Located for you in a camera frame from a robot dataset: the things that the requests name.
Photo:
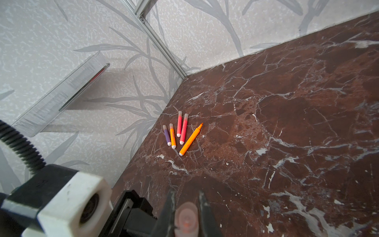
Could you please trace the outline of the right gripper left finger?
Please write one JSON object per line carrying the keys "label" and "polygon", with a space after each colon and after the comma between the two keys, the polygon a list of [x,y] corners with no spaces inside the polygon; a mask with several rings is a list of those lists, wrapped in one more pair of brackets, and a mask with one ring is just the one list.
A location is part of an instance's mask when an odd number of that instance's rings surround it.
{"label": "right gripper left finger", "polygon": [[176,194],[169,191],[161,214],[153,228],[151,237],[174,237],[175,236],[175,212]]}

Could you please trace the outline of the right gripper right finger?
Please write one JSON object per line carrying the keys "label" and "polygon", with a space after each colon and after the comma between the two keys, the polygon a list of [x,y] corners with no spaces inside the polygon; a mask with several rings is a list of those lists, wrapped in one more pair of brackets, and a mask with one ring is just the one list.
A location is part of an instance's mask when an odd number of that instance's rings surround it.
{"label": "right gripper right finger", "polygon": [[200,237],[221,237],[222,232],[220,226],[216,222],[210,202],[204,191],[199,191],[198,201]]}

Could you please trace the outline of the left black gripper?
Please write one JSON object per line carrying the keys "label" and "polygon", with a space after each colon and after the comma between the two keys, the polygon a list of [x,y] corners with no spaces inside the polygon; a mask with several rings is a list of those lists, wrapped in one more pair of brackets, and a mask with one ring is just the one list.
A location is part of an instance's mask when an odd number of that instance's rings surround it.
{"label": "left black gripper", "polygon": [[125,190],[99,236],[149,237],[156,222],[148,200],[140,197],[135,190]]}

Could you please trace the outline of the orange highlighter lone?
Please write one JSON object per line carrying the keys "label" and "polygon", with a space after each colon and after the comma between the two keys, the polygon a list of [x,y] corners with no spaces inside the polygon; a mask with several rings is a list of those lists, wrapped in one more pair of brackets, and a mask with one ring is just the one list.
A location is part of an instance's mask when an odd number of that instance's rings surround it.
{"label": "orange highlighter lone", "polygon": [[176,134],[175,134],[175,129],[174,125],[172,123],[169,124],[170,128],[170,140],[171,140],[171,147],[172,149],[176,149]]}

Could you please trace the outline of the purple highlighter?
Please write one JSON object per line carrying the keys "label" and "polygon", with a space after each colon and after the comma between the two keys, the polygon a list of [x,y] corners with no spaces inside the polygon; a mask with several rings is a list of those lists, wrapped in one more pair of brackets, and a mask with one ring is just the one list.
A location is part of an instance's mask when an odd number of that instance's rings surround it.
{"label": "purple highlighter", "polygon": [[166,143],[167,143],[168,146],[171,146],[172,145],[172,143],[171,143],[171,137],[170,137],[170,134],[168,132],[167,126],[163,125],[162,128],[163,128],[163,132],[164,132],[164,135],[165,135]]}

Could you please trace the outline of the pink highlighter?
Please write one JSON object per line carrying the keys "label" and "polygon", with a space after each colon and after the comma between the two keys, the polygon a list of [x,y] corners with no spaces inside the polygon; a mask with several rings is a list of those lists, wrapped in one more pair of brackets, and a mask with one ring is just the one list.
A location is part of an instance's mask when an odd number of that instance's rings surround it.
{"label": "pink highlighter", "polygon": [[178,122],[177,122],[177,137],[181,137],[182,133],[182,119],[183,119],[183,113],[182,111],[178,112]]}
{"label": "pink highlighter", "polygon": [[189,118],[189,115],[185,114],[184,115],[184,120],[183,120],[182,130],[181,130],[181,137],[180,137],[180,144],[181,145],[184,145],[184,143],[185,143],[186,132],[187,132],[187,125],[188,125],[188,118]]}

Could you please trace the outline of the orange highlighter left of pair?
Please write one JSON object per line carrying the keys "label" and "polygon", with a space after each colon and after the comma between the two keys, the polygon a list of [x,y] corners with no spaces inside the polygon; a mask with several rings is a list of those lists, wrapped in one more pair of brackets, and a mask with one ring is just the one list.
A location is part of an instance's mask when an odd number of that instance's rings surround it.
{"label": "orange highlighter left of pair", "polygon": [[179,152],[179,155],[180,156],[183,156],[187,150],[189,149],[189,147],[191,146],[191,144],[194,142],[194,140],[196,139],[196,137],[198,136],[198,134],[200,133],[201,129],[203,127],[203,123],[201,123],[195,130],[194,132],[192,133],[192,135],[189,137],[189,139],[187,140],[187,142],[184,144],[184,146],[182,147],[182,149],[180,150]]}

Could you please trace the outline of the clear plastic wall tray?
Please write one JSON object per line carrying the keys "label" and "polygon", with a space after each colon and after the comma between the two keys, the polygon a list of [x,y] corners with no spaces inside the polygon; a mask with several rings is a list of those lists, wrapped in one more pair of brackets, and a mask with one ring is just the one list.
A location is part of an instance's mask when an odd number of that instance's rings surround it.
{"label": "clear plastic wall tray", "polygon": [[110,61],[101,52],[97,52],[87,58],[23,113],[13,123],[12,127],[28,137],[37,135],[102,75],[109,66]]}

